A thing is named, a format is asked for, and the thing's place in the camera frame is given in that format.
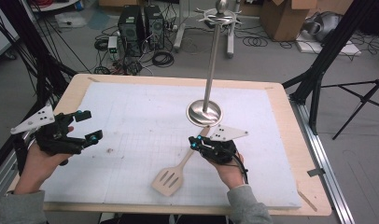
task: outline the floor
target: floor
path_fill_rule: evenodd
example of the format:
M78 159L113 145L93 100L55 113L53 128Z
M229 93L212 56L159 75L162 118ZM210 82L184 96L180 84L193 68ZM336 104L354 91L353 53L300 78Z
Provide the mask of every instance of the floor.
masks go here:
M80 12L88 25L82 28L64 29L61 36L78 55L82 62L92 68L96 64L94 38L102 30L117 24L113 12L100 8L86 8ZM205 28L204 24L189 17L190 26ZM242 18L241 28L255 27L255 18ZM212 33L187 30L182 50L174 52L175 63L168 68L149 67L139 76L205 78L211 49ZM265 47L249 47L243 39L235 39L234 57L228 59L224 51L226 36L222 35L218 45L216 79L266 81L283 83L305 72L315 60L315 54L299 53L292 48L282 48L279 43L266 40ZM63 62L77 71L85 70L65 46L57 40L57 48ZM367 44L359 49L366 49ZM323 85L370 81L379 78L379 51L363 50L351 61L339 56L327 71ZM373 84L356 85L351 90L365 94ZM288 88L293 93L296 86ZM379 102L379 91L372 98ZM35 102L32 84L20 59L0 58L0 147L9 137L9 129L16 126ZM379 224L379 107L366 104L336 140L331 138L344 125L358 106L359 99L339 88L322 89L317 118L317 130L330 159L331 166L344 193L356 223ZM49 223L98 223L96 213L48 212ZM279 217L275 223L340 223L332 214L329 217Z

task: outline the sleeve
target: sleeve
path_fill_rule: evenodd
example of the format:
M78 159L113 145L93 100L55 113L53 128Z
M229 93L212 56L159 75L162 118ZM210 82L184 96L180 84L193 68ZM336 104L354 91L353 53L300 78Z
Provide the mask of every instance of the sleeve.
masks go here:
M232 207L231 220L235 224L273 223L268 209L257 202L250 186L231 189L227 195Z
M0 202L0 223L44 224L47 218L43 210L45 191L15 195L8 193Z

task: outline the spatula handle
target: spatula handle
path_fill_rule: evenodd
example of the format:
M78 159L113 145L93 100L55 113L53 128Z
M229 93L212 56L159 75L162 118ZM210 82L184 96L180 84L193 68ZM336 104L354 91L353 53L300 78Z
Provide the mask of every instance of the spatula handle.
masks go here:
M202 129L201 133L199 134L200 136L207 136L207 134L209 133L210 131L210 127L209 126L206 126ZM194 150L192 150L191 148L189 149L189 151L187 152L187 155L184 157L183 161L181 161L177 166L179 167L184 167L184 165L186 164L186 162L190 159L190 156L192 156L192 153L193 153Z

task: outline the spatula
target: spatula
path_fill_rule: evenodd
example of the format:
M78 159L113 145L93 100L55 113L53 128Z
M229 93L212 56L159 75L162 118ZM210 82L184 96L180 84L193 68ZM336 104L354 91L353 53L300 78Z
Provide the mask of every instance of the spatula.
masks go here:
M207 136L209 130L210 127L203 128L200 135ZM183 185L184 165L192 155L193 151L194 150L190 148L183 161L181 161L177 166L162 169L152 182L152 188L154 188L164 196L170 196L173 193L175 193Z

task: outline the tripod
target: tripod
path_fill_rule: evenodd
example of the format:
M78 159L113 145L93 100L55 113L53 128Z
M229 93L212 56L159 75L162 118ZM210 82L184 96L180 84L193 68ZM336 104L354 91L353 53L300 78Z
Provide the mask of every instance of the tripod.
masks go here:
M367 92L364 96L350 91L345 86L353 86L353 85L362 85L362 84L370 84L374 83L375 86ZM328 88L328 87L339 87L343 89L344 91L348 91L349 93L357 96L360 99L361 105L356 109L356 111L350 116L350 118L347 120L347 122L344 124L344 126L335 134L335 136L332 137L333 140L335 140L338 135L344 130L344 128L349 124L349 122L355 117L355 115L360 111L360 109L367 103L371 103L373 105L379 106L378 103L371 100L371 97L379 90L379 79L376 79L375 81L365 81L365 82L353 82L353 83L344 83L344 84L337 84L337 85L329 85L329 86L322 86L321 88Z

